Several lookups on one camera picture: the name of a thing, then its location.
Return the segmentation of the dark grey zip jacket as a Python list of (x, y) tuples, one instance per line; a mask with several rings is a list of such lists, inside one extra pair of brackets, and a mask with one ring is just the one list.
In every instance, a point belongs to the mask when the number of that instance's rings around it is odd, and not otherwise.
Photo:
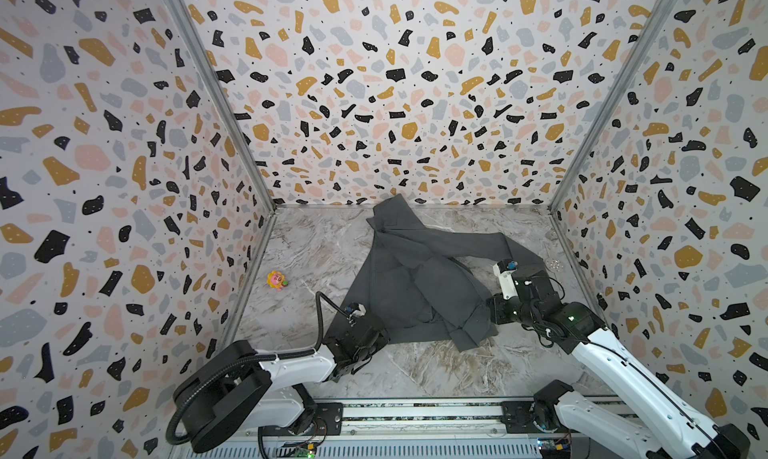
[(463, 257), (515, 260), (539, 272), (544, 260), (502, 233), (452, 233), (426, 227), (397, 195), (373, 209), (371, 249), (342, 304), (378, 316), (394, 344), (450, 340), (460, 351), (496, 335), (491, 291)]

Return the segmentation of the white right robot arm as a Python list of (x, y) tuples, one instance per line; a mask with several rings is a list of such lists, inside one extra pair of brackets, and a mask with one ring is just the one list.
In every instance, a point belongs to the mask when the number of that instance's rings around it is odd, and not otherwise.
[(522, 274), (507, 259), (493, 272), (501, 291), (489, 301), (495, 324), (518, 323), (597, 375), (638, 417), (629, 421), (554, 380), (533, 396), (528, 416), (543, 433), (575, 430), (621, 458), (745, 458), (750, 440), (717, 425), (640, 363), (588, 306), (566, 302), (549, 275)]

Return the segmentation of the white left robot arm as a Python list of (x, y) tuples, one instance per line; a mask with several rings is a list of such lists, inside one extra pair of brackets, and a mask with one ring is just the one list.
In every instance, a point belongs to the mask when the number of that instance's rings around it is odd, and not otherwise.
[(248, 341), (235, 341), (173, 392), (176, 410), (165, 439), (204, 453), (242, 428), (302, 433), (318, 408), (306, 385), (358, 372), (388, 343), (373, 314), (351, 316), (339, 333), (303, 350), (259, 353)]

